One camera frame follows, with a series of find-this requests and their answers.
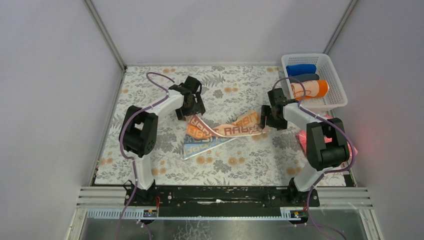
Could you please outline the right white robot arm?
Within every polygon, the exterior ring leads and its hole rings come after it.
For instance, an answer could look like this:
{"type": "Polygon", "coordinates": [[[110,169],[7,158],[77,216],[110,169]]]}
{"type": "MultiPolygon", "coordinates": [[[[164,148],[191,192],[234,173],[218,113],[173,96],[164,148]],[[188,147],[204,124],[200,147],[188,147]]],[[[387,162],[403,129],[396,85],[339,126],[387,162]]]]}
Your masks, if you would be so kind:
{"type": "Polygon", "coordinates": [[[269,104],[261,107],[260,127],[281,131],[292,123],[306,134],[307,163],[287,187],[288,197],[294,199],[309,192],[324,174],[352,158],[355,148],[346,137],[341,119],[311,112],[296,99],[286,98],[281,88],[274,88],[267,95],[269,104]]]}

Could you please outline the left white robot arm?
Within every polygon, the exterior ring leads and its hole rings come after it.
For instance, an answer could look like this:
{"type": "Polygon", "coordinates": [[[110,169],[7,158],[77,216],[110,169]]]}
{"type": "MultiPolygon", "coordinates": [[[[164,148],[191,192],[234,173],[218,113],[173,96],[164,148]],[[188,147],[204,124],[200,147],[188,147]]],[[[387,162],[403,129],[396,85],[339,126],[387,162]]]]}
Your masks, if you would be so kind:
{"type": "Polygon", "coordinates": [[[164,95],[144,107],[131,105],[126,110],[118,138],[121,155],[132,164],[134,181],[130,198],[137,201],[154,198],[155,180],[149,155],[157,142],[160,120],[171,112],[175,112],[177,119],[182,121],[206,111],[201,98],[202,84],[192,76],[169,88],[156,82],[153,85],[163,90],[164,95]]]}

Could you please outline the orange cartoon towel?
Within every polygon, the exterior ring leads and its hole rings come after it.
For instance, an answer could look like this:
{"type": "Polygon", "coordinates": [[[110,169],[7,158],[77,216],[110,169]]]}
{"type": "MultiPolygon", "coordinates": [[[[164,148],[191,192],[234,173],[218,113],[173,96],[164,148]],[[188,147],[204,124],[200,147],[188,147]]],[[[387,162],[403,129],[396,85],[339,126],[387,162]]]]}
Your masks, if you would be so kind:
{"type": "MultiPolygon", "coordinates": [[[[329,84],[325,80],[309,80],[301,82],[305,88],[305,99],[323,98],[330,90],[329,84]]],[[[290,84],[293,96],[296,100],[300,100],[304,95],[304,90],[300,83],[293,82],[290,84]]]]}

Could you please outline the peach lettered towel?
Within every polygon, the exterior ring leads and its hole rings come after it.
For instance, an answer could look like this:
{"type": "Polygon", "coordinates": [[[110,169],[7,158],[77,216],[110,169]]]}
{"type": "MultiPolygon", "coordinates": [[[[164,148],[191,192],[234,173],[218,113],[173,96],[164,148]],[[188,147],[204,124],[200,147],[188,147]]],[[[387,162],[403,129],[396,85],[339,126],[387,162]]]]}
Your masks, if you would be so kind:
{"type": "Polygon", "coordinates": [[[270,127],[261,127],[261,116],[257,110],[249,110],[234,122],[209,126],[199,116],[190,118],[183,138],[182,158],[184,160],[216,148],[235,138],[257,136],[268,133],[270,127]]]}

